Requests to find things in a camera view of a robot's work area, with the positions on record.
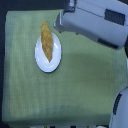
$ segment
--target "fabric texture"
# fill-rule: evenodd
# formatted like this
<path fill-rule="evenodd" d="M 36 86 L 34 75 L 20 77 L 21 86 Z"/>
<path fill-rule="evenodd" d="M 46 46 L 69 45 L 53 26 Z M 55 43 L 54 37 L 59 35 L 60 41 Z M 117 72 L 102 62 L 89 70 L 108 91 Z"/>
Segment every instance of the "fabric texture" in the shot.
<path fill-rule="evenodd" d="M 10 126 L 109 124 L 114 97 L 127 85 L 124 49 L 116 51 L 53 28 L 60 10 L 9 11 L 6 16 L 2 119 Z M 61 42 L 52 73 L 35 61 L 42 22 Z"/>

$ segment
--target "white plate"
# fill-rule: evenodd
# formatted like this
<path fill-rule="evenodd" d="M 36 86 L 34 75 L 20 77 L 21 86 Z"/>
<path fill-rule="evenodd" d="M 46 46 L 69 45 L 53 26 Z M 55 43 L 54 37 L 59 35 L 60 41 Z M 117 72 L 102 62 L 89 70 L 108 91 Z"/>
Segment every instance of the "white plate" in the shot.
<path fill-rule="evenodd" d="M 39 66 L 39 68 L 44 72 L 54 71 L 58 67 L 61 60 L 60 41 L 57 38 L 57 36 L 53 33 L 52 33 L 52 38 L 53 38 L 53 53 L 52 53 L 52 60 L 50 61 L 50 63 L 43 52 L 41 36 L 39 37 L 35 47 L 36 63 Z"/>

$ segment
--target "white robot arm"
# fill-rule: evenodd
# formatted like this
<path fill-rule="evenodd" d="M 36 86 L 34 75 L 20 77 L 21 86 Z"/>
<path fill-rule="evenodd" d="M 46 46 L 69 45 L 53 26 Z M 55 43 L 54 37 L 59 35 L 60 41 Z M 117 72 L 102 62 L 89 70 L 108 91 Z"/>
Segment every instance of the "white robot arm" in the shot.
<path fill-rule="evenodd" d="M 128 47 L 128 6 L 117 0 L 67 0 L 54 28 L 114 49 Z"/>

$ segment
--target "green tablecloth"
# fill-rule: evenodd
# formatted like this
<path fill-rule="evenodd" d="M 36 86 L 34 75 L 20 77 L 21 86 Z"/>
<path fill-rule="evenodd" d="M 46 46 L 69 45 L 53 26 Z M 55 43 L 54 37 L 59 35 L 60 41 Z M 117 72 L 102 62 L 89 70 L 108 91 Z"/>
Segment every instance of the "green tablecloth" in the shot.
<path fill-rule="evenodd" d="M 74 33 L 59 34 L 59 10 L 8 12 L 3 121 L 11 126 L 108 124 L 116 93 L 127 85 L 124 49 L 115 51 Z M 50 74 L 35 61 L 46 21 L 62 46 L 62 60 Z"/>

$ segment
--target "plate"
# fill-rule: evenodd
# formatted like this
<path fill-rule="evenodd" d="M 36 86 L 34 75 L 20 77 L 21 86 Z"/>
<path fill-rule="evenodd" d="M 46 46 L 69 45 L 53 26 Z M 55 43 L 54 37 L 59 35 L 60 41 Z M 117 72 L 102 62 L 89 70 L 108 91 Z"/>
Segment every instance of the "plate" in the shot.
<path fill-rule="evenodd" d="M 35 59 L 38 67 L 44 72 L 53 72 L 59 65 L 61 61 L 61 44 L 58 37 L 52 33 L 53 38 L 53 52 L 52 52 L 52 60 L 48 61 L 47 57 L 45 56 L 42 43 L 41 43 L 41 36 L 39 37 L 36 47 L 35 47 Z"/>

